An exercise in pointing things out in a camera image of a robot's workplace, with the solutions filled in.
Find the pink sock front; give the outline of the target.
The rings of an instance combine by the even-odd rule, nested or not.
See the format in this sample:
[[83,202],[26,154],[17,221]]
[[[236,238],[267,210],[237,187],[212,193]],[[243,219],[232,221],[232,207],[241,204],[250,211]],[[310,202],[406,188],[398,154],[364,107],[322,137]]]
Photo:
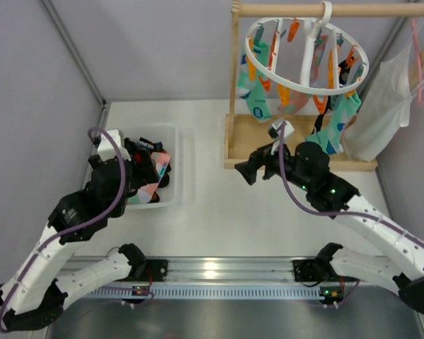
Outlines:
[[171,155],[165,150],[138,150],[133,155],[141,185],[136,193],[128,199],[129,205],[142,206],[159,203],[159,188],[165,188],[170,179],[167,174],[170,168]]

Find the argyle red orange sock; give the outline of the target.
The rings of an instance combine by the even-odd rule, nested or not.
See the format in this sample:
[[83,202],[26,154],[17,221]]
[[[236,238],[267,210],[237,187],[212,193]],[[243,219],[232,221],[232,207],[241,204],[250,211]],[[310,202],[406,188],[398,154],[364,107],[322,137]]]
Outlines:
[[159,182],[159,185],[155,192],[152,195],[152,198],[150,200],[150,203],[159,203],[160,202],[160,196],[158,194],[159,190],[166,188],[170,183],[170,176],[168,174],[165,174],[162,179]]

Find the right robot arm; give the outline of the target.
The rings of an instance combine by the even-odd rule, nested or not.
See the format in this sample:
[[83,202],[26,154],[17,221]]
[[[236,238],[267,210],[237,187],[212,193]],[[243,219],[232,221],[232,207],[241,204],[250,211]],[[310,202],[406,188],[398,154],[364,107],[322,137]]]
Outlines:
[[265,180],[279,176],[289,188],[305,192],[303,210],[327,216],[359,234],[382,256],[368,256],[340,244],[327,244],[317,255],[326,275],[356,278],[383,287],[424,314],[424,241],[377,210],[352,184],[333,174],[330,157],[315,143],[303,142],[291,153],[286,145],[257,148],[235,169],[253,185],[263,167]]

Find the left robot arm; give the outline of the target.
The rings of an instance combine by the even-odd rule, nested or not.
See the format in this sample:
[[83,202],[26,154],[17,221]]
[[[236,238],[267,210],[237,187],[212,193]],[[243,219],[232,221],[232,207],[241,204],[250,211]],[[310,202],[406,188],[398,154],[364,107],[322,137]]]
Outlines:
[[13,278],[0,285],[0,332],[38,331],[73,303],[109,283],[138,279],[147,258],[135,244],[69,275],[61,269],[72,255],[124,214],[129,197],[142,185],[137,162],[127,151],[89,158],[93,172],[80,191],[63,197],[48,217],[31,254]]

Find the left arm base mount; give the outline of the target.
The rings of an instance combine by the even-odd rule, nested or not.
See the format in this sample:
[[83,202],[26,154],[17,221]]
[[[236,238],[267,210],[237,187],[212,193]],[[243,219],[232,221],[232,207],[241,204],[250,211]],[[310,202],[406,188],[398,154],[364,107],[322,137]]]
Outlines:
[[161,283],[168,273],[169,261],[165,259],[148,259],[139,280],[147,283]]

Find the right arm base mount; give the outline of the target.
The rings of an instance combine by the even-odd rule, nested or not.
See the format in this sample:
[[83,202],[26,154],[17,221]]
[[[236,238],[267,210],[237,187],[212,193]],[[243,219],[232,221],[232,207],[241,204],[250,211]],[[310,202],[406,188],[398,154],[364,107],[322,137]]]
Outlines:
[[295,282],[318,283],[322,280],[314,266],[314,259],[295,259],[292,265]]

